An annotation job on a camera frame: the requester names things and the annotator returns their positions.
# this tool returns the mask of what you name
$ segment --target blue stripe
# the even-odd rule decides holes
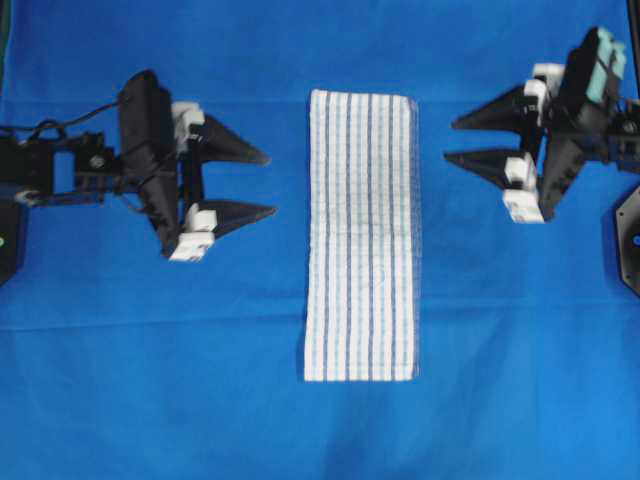
[[[346,209],[347,209],[347,345],[345,372],[347,380],[351,379],[349,357],[351,354],[351,94],[347,96],[347,159],[346,159]]]
[[[325,170],[324,170],[324,211],[326,216],[326,233],[324,239],[324,338],[322,347],[322,378],[327,379],[327,336],[329,334],[329,237],[331,236],[331,222],[329,221],[329,111],[331,92],[327,92],[325,102],[324,137],[325,137]]]
[[[367,97],[367,204],[369,225],[369,376],[373,378],[373,213],[371,212],[371,97]]]
[[[335,318],[335,342],[334,342],[334,368],[335,375],[338,375],[338,359],[340,358],[340,96],[336,96],[336,151],[335,151],[335,199],[336,199],[336,265],[335,265],[335,284],[336,284],[336,318]]]
[[[315,151],[318,154],[320,152],[320,95],[316,93],[314,100],[315,117],[316,117],[316,148]],[[318,217],[319,217],[319,209],[317,206],[317,202],[320,198],[320,159],[315,159],[315,165],[313,166],[315,169],[315,200],[312,199],[312,207],[315,205],[315,217],[313,221],[315,222],[315,235],[314,235],[314,243],[315,243],[315,252],[314,252],[314,271],[315,271],[315,288],[313,292],[313,338],[311,339],[311,366],[313,368],[313,378],[316,378],[316,373],[318,369],[318,291],[320,290],[320,235],[318,232]]]
[[[363,235],[362,235],[362,142],[360,141],[360,139],[362,138],[362,96],[361,95],[357,95],[356,99],[358,101],[358,252],[362,252],[363,251],[363,245],[362,245],[362,239],[363,239]],[[361,352],[362,352],[362,321],[363,321],[363,316],[362,316],[362,264],[364,262],[362,261],[362,256],[358,255],[358,316],[357,316],[357,322],[356,322],[356,327],[358,329],[358,361],[356,362],[356,368],[357,368],[357,378],[362,378],[361,377],[361,373],[362,373],[362,368],[361,368],[361,362],[360,359],[362,358],[361,356]]]
[[[393,95],[389,96],[389,220],[391,221],[391,380],[396,379],[396,248],[393,217]]]
[[[420,369],[420,293],[422,280],[422,193],[420,180],[420,155],[418,147],[418,105],[411,101],[411,238],[413,244],[413,321],[414,355],[411,377],[415,378]]]
[[[384,362],[385,362],[385,345],[384,345],[384,336],[386,334],[387,331],[387,326],[385,325],[386,322],[386,318],[385,318],[385,300],[386,300],[386,292],[385,292],[385,283],[386,283],[386,275],[385,275],[385,267],[386,267],[386,259],[385,259],[385,254],[384,254],[384,238],[385,238],[385,232],[384,232],[384,211],[385,211],[385,205],[384,205],[384,183],[383,183],[383,179],[382,179],[382,173],[384,172],[384,159],[385,159],[385,155],[386,152],[382,151],[382,131],[383,131],[383,126],[384,126],[384,116],[382,115],[383,112],[383,108],[382,108],[382,101],[383,101],[383,96],[380,95],[378,97],[378,101],[380,102],[380,104],[378,105],[378,205],[379,205],[379,212],[378,215],[380,217],[380,250],[378,251],[378,256],[380,258],[380,266],[378,268],[378,270],[380,271],[380,358],[379,360],[379,365],[380,365],[380,378],[383,379],[384,378]]]

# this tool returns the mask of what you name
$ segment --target white bracket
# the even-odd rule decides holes
[[[169,260],[199,262],[213,246],[213,230],[218,225],[215,210],[200,210],[197,203],[191,205],[184,220],[184,232]]]
[[[524,158],[509,157],[504,167],[504,174],[509,183],[520,182],[524,190],[534,190],[538,181],[538,172],[533,158],[528,152]]]
[[[204,112],[195,102],[174,102],[171,105],[173,116],[174,135],[176,139],[176,151],[187,151],[187,140],[193,138],[189,127],[191,125],[204,125]]]
[[[545,223],[536,190],[505,190],[502,201],[516,223]]]

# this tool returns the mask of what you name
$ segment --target striped towel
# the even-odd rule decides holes
[[[422,257],[418,108],[311,94],[306,381],[418,374]]]

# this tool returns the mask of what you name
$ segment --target mounting plate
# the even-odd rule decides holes
[[[622,281],[640,296],[640,187],[616,210]]]

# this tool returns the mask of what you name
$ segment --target blue tablecloth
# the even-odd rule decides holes
[[[279,211],[195,265],[166,262],[113,197],[32,211],[24,269],[0,289],[0,478],[640,476],[640,300],[612,220],[638,178],[590,164],[551,224],[522,226],[442,158],[517,145],[449,124],[564,63],[593,25],[628,43],[624,2],[12,3],[3,123],[72,118],[152,68],[273,158],[206,166],[207,196]],[[634,80],[630,64],[628,96]],[[420,103],[412,383],[301,379],[316,87]],[[115,112],[86,129],[118,146]]]

